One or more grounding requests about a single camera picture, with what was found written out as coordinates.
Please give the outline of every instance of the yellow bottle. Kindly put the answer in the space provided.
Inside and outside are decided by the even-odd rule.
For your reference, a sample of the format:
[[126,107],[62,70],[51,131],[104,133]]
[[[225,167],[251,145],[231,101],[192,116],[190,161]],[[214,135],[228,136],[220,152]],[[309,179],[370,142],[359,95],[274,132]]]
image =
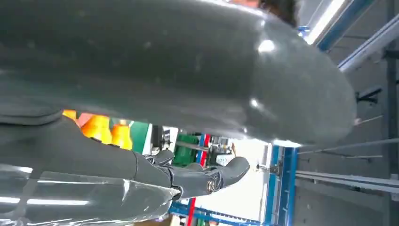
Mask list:
[[100,140],[103,144],[110,144],[112,142],[112,135],[110,132],[110,118],[103,115],[93,115],[87,123],[82,126],[82,133],[88,138]]
[[77,119],[76,119],[76,111],[74,110],[64,110],[63,115],[72,119],[76,124],[77,124]]
[[128,125],[116,124],[112,128],[112,144],[122,149],[132,150],[133,141],[130,138],[130,127]]

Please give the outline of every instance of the person's dark hair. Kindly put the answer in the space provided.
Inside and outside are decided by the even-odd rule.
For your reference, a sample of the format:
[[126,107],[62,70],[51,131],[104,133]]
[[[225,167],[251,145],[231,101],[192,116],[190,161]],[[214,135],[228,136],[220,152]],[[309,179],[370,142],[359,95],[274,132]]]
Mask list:
[[293,27],[297,26],[296,0],[260,0],[258,7],[270,11]]

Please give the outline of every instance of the clear plastic wrap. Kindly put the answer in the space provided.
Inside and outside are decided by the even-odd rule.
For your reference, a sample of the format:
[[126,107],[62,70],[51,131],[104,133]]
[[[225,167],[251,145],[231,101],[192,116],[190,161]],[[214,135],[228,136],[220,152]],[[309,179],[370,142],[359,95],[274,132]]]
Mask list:
[[178,190],[0,165],[0,225],[126,225],[162,216]]

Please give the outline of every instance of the machinery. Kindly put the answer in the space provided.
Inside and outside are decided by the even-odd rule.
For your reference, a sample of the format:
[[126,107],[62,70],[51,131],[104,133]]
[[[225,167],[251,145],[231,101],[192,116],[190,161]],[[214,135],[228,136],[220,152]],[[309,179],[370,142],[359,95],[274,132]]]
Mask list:
[[209,169],[150,162],[87,139],[62,109],[301,144],[336,141],[355,119],[344,75],[257,9],[212,0],[9,1],[0,25],[0,225],[157,218],[172,200],[210,194],[249,168],[239,157]]

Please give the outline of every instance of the person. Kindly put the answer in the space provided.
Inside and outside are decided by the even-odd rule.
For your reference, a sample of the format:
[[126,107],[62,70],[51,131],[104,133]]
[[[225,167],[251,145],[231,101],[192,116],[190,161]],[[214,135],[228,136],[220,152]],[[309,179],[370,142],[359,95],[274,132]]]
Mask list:
[[273,13],[292,27],[297,26],[297,0],[232,0],[231,2],[261,8]]

